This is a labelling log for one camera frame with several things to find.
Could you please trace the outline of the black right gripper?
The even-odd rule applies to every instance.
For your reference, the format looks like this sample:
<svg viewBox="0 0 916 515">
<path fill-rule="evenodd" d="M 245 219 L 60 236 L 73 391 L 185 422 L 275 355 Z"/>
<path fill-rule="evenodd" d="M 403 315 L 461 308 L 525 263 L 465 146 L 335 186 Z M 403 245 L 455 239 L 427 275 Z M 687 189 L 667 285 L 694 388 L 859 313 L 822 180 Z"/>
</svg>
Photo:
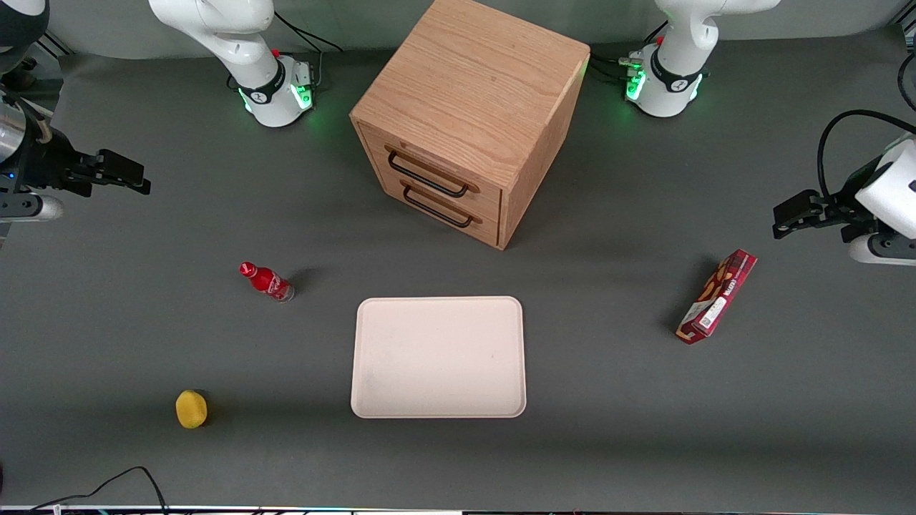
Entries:
<svg viewBox="0 0 916 515">
<path fill-rule="evenodd" d="M 27 190 L 66 190 L 89 197 L 94 185 L 112 185 L 150 195 L 152 183 L 144 179 L 144 167 L 115 151 L 101 149 L 94 157 L 76 150 L 68 137 L 53 128 L 52 139 L 40 143 L 30 131 L 19 147 L 8 157 L 2 157 L 1 192 L 20 193 Z M 131 183 L 128 180 L 140 180 Z"/>
</svg>

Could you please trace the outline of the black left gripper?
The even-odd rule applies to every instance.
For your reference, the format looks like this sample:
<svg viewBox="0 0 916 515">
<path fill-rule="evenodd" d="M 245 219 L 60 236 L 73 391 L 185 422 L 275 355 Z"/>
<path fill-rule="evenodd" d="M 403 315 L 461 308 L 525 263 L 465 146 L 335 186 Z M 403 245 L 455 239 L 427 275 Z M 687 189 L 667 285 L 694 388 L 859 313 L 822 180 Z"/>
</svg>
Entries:
<svg viewBox="0 0 916 515">
<path fill-rule="evenodd" d="M 873 159 L 861 166 L 845 180 L 837 192 L 830 193 L 827 186 L 822 185 L 822 195 L 829 205 L 827 214 L 831 220 L 837 220 L 838 224 L 843 225 L 841 238 L 845 244 L 852 243 L 858 237 L 870 237 L 889 231 L 889 226 L 856 199 L 856 194 L 877 176 L 879 162 L 880 159 Z M 773 238 L 779 240 L 799 230 L 821 228 L 825 223 L 823 212 L 824 202 L 819 193 L 816 190 L 802 190 L 773 208 Z"/>
</svg>

